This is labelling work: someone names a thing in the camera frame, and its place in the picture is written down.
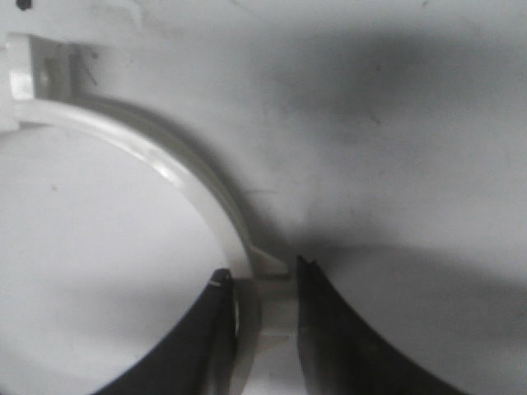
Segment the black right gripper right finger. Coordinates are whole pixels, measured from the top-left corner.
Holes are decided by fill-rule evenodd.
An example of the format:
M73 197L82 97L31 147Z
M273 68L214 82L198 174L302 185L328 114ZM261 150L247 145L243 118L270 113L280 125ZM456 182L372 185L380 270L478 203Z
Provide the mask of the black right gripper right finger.
M389 344L316 262L296 259L297 348L309 394L458 394Z

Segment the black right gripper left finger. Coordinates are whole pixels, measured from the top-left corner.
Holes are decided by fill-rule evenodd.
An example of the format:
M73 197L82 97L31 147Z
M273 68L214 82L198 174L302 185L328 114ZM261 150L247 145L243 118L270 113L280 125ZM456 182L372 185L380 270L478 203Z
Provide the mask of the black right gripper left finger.
M228 394L237 307L227 269L216 270L178 324L99 394Z

